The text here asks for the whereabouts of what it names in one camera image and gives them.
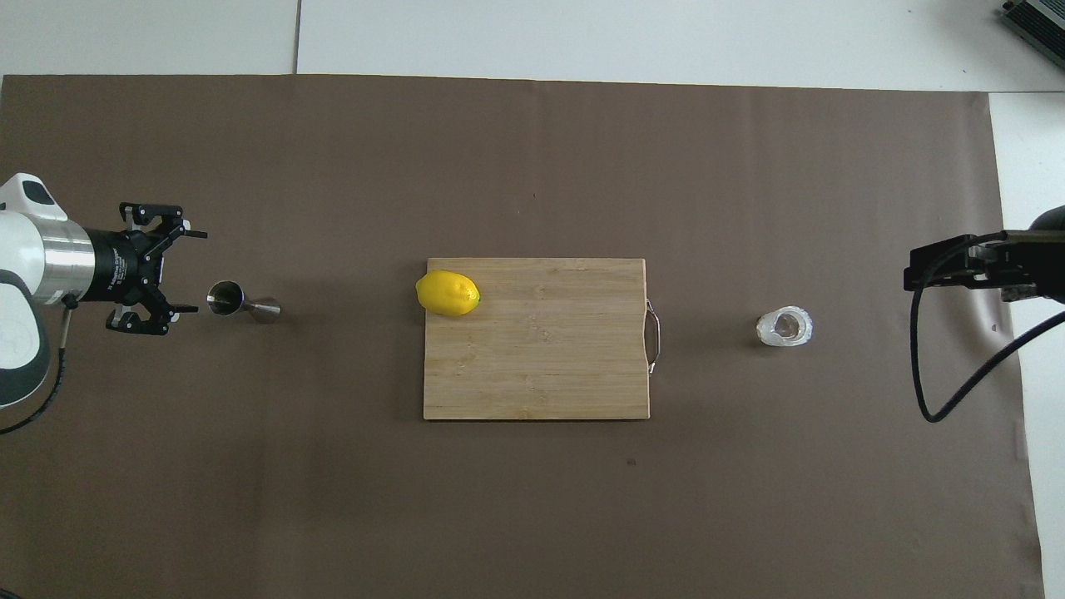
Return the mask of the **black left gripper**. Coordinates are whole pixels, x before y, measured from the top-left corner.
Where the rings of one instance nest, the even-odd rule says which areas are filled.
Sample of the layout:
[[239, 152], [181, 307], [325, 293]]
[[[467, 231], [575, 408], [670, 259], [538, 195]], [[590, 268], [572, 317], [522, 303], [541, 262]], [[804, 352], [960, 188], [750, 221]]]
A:
[[121, 203], [119, 215], [126, 230], [87, 229], [94, 268], [83, 300], [116, 303], [106, 319], [111, 331], [166, 336], [181, 315], [201, 308], [163, 295], [162, 256], [182, 236], [208, 239], [208, 232], [191, 228], [179, 205]]

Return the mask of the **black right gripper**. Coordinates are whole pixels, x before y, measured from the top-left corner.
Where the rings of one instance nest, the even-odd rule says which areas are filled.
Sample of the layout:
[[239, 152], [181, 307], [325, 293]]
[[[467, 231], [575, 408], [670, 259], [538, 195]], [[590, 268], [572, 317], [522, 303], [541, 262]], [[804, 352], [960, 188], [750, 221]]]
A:
[[[1027, 229], [1004, 229], [990, 236], [982, 250], [983, 276], [980, 289], [1001, 291], [1004, 302], [1046, 297], [1064, 303], [1064, 207], [1043, 214]], [[903, 289], [914, 292], [925, 269], [955, 246], [968, 243], [974, 234], [952, 236], [947, 240], [910, 250], [910, 264], [903, 270]], [[949, 255], [929, 277], [927, 287], [963, 287], [974, 281], [980, 260], [971, 250]]]

